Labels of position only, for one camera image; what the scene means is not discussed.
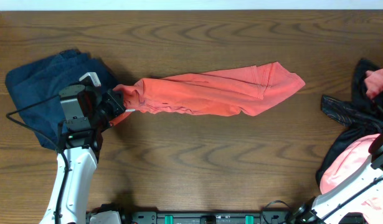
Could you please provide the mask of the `red orange t-shirt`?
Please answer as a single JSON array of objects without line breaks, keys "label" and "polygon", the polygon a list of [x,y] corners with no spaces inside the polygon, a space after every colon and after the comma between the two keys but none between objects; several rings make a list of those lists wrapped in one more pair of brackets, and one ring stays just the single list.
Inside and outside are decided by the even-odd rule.
[{"label": "red orange t-shirt", "polygon": [[127,111],[112,120],[119,124],[133,111],[191,115],[256,116],[285,101],[305,82],[279,62],[166,78],[142,78],[117,85]]}]

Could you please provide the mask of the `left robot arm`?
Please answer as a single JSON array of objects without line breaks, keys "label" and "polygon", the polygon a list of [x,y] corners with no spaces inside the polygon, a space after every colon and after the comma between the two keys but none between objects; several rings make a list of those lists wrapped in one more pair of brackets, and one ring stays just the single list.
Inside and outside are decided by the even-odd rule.
[{"label": "left robot arm", "polygon": [[65,118],[59,127],[57,175],[42,223],[85,223],[90,184],[102,148],[102,133],[126,110],[123,94],[71,85],[59,92]]}]

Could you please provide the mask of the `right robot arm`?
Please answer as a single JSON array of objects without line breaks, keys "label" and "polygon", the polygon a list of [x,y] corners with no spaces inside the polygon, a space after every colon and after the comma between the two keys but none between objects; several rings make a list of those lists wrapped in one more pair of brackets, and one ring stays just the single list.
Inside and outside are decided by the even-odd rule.
[{"label": "right robot arm", "polygon": [[364,201],[383,194],[383,133],[369,147],[364,163],[333,190],[313,197],[286,223],[339,223]]}]

